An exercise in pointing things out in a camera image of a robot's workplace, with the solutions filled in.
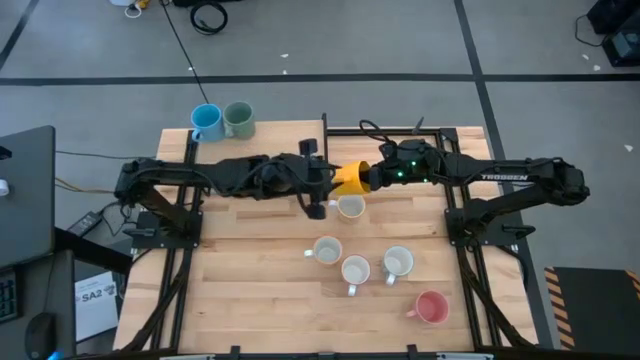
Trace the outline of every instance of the yellow and black hazard stripe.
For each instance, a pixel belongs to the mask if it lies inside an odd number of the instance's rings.
[[[631,282],[633,283],[633,287],[636,289],[636,295],[638,295],[638,300],[640,300],[640,277],[636,275],[633,271],[627,270],[627,275],[631,278]]]
[[[560,334],[560,348],[563,350],[572,350],[575,347],[573,335],[571,334],[571,325],[569,325],[569,314],[562,298],[562,289],[560,288],[560,279],[552,267],[544,269],[544,277],[547,280],[547,288],[551,297],[551,307],[553,315],[558,326]]]

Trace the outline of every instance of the green mug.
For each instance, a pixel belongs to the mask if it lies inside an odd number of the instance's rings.
[[[228,105],[223,112],[227,136],[238,139],[250,139],[256,133],[256,121],[251,105],[237,101]]]

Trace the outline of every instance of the keyboard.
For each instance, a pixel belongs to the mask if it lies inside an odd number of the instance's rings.
[[[18,285],[13,269],[0,271],[0,323],[19,317]]]

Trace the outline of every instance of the white mug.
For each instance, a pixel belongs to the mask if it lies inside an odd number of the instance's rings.
[[[342,257],[342,244],[331,236],[323,236],[316,240],[313,249],[305,250],[304,257],[315,258],[319,263],[333,265]]]
[[[413,269],[413,254],[404,246],[392,246],[384,253],[382,268],[387,273],[387,285],[392,286],[398,276],[405,276]]]
[[[371,266],[360,255],[351,255],[342,262],[342,277],[349,283],[347,295],[355,296],[358,285],[364,284],[371,275]]]
[[[329,201],[329,206],[336,207],[340,213],[340,220],[347,223],[358,221],[367,207],[364,198],[360,195],[340,196],[338,201]]]

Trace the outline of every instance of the computer mouse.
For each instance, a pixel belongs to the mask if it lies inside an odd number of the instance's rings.
[[[34,316],[27,325],[24,335],[27,358],[45,360],[56,350],[55,315],[47,312]]]

